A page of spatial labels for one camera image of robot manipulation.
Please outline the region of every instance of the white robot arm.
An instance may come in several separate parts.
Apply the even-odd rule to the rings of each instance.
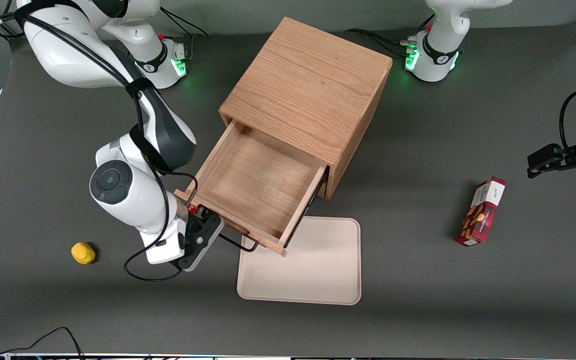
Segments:
[[[470,10],[495,9],[513,0],[425,0],[434,12],[430,32],[421,30],[408,38],[416,44],[406,60],[406,70],[425,82],[439,82],[455,67],[459,46],[471,28]]]
[[[17,13],[32,17],[32,21],[22,23],[23,32],[39,63],[55,80],[80,88],[124,86],[138,101],[141,114],[145,114],[142,127],[135,126],[130,133],[96,151],[97,168],[90,178],[89,191],[106,212],[137,228],[147,248],[149,263],[188,258],[190,261],[184,261],[183,270],[192,271],[224,223],[213,216],[210,220],[214,226],[199,231],[200,225],[195,227],[195,233],[189,233],[187,210],[178,209],[176,198],[163,189],[157,178],[159,173],[166,174],[188,164],[197,141],[186,123],[153,87],[153,83],[167,87],[179,79],[176,67],[179,54],[174,50],[179,46],[171,40],[161,41],[143,21],[159,9],[159,2],[125,1],[18,0]],[[113,14],[123,17],[112,18]],[[120,76],[102,68],[99,62],[58,38],[35,19],[76,39],[80,47],[101,58]],[[98,28],[117,36],[137,62],[102,43],[95,32]],[[189,239],[196,239],[197,246],[189,244]]]

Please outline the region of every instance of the table surface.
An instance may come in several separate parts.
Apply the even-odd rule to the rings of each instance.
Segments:
[[[267,38],[197,38],[189,77],[162,91],[199,139],[186,171],[219,139],[217,109]],[[395,63],[338,190],[308,213],[361,224],[363,295],[346,307],[241,299],[225,241],[175,280],[126,276],[141,240],[87,184],[96,149],[135,123],[133,104],[121,88],[59,84],[21,41],[0,96],[0,351],[68,326],[89,353],[576,358],[576,174],[526,177],[576,91],[576,23],[474,29],[463,47],[440,83]],[[566,126],[573,142],[576,100]],[[455,235],[491,176],[508,185],[488,242],[464,248]],[[97,264],[73,261],[80,241],[98,244]],[[36,350],[74,351],[65,335]]]

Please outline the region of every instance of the yellow object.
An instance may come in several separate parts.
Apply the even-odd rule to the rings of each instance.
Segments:
[[[73,259],[82,265],[94,262],[97,257],[94,249],[87,243],[78,242],[70,249]]]

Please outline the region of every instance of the wooden drawer cabinet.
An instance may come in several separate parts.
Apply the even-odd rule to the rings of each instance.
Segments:
[[[284,18],[219,108],[227,128],[196,175],[192,203],[285,256],[313,197],[330,199],[338,186],[392,64]]]

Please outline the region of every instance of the wooden drawer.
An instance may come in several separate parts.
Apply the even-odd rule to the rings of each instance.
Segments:
[[[192,203],[285,256],[284,246],[326,174],[322,160],[232,120],[196,175]],[[175,194],[187,199],[190,191],[192,185]]]

